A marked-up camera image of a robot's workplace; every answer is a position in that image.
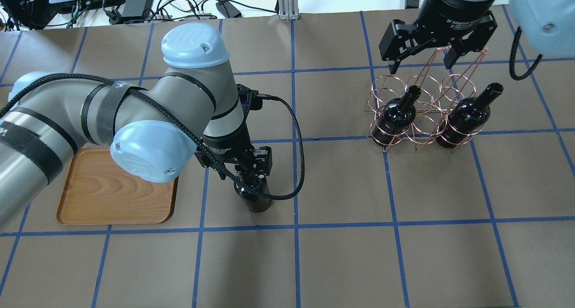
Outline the wooden tray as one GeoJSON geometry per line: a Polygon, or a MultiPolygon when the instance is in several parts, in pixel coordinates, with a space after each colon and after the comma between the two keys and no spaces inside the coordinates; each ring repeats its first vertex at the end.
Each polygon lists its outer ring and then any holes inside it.
{"type": "Polygon", "coordinates": [[[175,207],[178,181],[153,183],[124,171],[108,148],[74,155],[56,220],[63,225],[159,224],[175,207]]]}

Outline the black power adapter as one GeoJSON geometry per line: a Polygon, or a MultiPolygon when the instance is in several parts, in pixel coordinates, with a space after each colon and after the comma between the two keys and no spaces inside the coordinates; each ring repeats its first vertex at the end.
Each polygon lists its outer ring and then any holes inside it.
{"type": "Polygon", "coordinates": [[[144,20],[150,15],[153,0],[126,0],[121,12],[121,21],[144,20]]]}

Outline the aluminium frame post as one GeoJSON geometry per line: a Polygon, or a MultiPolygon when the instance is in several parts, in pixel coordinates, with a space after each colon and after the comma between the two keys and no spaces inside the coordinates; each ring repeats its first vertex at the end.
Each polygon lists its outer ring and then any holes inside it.
{"type": "Polygon", "coordinates": [[[278,0],[280,20],[299,20],[301,17],[298,0],[278,0]]]}

